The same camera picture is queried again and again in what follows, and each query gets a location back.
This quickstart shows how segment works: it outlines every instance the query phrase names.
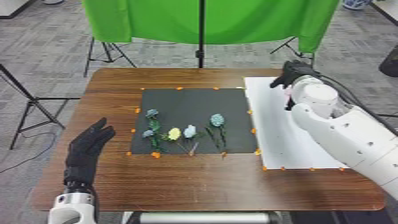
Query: gray floor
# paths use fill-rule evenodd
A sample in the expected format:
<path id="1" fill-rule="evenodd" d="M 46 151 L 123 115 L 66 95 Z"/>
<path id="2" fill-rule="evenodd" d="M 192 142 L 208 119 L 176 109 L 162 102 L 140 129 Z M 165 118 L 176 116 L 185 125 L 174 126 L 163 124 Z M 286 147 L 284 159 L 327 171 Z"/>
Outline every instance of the gray floor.
<path id="1" fill-rule="evenodd" d="M 82 78 L 91 29 L 78 0 L 59 6 L 41 1 L 12 20 L 0 20 L 0 63 L 4 63 L 25 87 L 37 96 L 80 96 L 89 78 Z M 398 27 L 371 8 L 364 12 L 338 9 L 316 57 L 316 69 L 352 88 L 364 103 L 377 112 L 398 112 L 398 78 L 382 75 L 378 64 L 396 45 Z M 281 68 L 293 59 L 284 49 L 274 55 L 270 50 L 282 42 L 245 45 L 208 46 L 208 67 Z M 195 46 L 137 39 L 123 46 L 139 67 L 195 67 Z M 121 60 L 107 65 L 92 63 L 91 72 L 103 66 L 126 67 Z M 46 104 L 53 110 L 57 103 Z M 21 117 L 25 98 L 0 81 L 0 170 L 30 158 L 50 146 L 51 135 L 20 139 L 14 151 L 7 150 Z M 67 105 L 60 120 L 67 123 L 75 103 Z M 37 111 L 30 121 L 43 120 Z M 30 131 L 60 134 L 50 125 Z M 44 223 L 46 213 L 30 208 L 30 192 L 51 150 L 23 166 L 0 174 L 0 223 Z M 396 203 L 389 203 L 394 216 Z M 101 223 L 119 220 L 119 214 L 105 213 Z"/>

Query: white sheet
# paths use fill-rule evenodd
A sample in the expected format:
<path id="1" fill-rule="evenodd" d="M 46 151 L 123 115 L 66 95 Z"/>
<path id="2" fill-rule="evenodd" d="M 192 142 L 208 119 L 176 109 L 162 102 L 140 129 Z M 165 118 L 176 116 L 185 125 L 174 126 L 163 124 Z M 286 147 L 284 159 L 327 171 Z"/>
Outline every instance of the white sheet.
<path id="1" fill-rule="evenodd" d="M 288 91 L 279 86 L 270 89 L 275 78 L 245 78 L 247 98 L 252 110 L 252 122 L 263 165 L 268 169 L 309 169 L 346 167 L 330 157 L 298 128 L 291 113 L 284 110 Z"/>

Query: green backdrop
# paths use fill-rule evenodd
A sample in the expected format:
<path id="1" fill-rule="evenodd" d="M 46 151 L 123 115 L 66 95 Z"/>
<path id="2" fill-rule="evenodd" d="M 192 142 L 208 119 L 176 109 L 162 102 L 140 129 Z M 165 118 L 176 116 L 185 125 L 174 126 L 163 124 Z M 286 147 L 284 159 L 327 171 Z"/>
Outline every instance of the green backdrop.
<path id="1" fill-rule="evenodd" d="M 339 0 L 206 0 L 206 44 L 298 37 L 314 52 Z M 199 0 L 83 0 L 94 38 L 131 37 L 197 44 Z"/>

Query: wooden table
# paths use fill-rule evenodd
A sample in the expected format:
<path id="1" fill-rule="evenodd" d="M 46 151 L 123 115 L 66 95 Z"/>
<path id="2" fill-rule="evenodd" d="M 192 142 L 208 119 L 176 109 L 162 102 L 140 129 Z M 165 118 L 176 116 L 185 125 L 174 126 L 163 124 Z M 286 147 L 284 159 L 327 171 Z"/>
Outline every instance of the wooden table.
<path id="1" fill-rule="evenodd" d="M 57 145 L 34 207 L 51 208 L 62 192 L 62 171 L 71 139 L 108 118 L 117 136 L 98 164 L 96 189 L 103 211 L 258 211 L 378 210 L 378 186 L 352 171 L 338 169 L 261 170 L 254 154 L 128 156 L 140 88 L 213 88 L 243 86 L 242 76 L 277 76 L 274 69 L 101 69 L 98 70 Z"/>

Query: black mat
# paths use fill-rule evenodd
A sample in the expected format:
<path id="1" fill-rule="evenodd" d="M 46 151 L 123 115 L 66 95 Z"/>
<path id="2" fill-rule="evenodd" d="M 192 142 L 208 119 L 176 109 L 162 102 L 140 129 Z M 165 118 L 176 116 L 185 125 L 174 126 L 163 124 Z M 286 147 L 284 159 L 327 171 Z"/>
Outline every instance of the black mat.
<path id="1" fill-rule="evenodd" d="M 169 133 L 171 128 L 179 128 L 181 132 L 188 125 L 197 127 L 197 132 L 206 134 L 204 127 L 210 125 L 210 117 L 222 114 L 226 119 L 226 142 L 227 153 L 252 153 L 256 151 L 256 137 L 250 133 L 252 122 L 247 114 L 247 98 L 242 89 L 149 89 L 142 93 L 140 115 L 135 123 L 135 135 L 131 152 L 149 154 L 153 152 L 149 140 L 142 138 L 147 130 L 146 111 L 156 109 L 156 116 L 162 129 L 160 133 Z M 220 153 L 208 134 L 197 138 L 199 147 L 195 154 Z M 162 141 L 162 148 L 169 154 L 187 153 L 176 143 Z"/>

